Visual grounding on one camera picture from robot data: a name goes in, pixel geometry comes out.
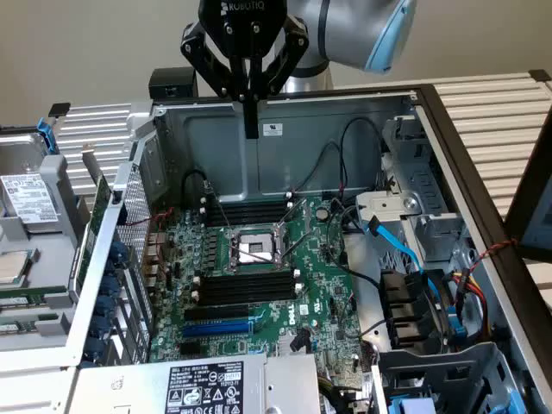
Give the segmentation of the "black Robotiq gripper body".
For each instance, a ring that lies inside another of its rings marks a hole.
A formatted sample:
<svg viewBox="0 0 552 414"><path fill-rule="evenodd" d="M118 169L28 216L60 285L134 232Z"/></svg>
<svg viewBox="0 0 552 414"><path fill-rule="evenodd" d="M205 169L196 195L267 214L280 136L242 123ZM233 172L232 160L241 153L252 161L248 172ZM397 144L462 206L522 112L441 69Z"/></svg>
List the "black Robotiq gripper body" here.
<svg viewBox="0 0 552 414"><path fill-rule="evenodd" d="M199 21L224 57L264 58L287 16L286 1L218 1L199 3Z"/></svg>

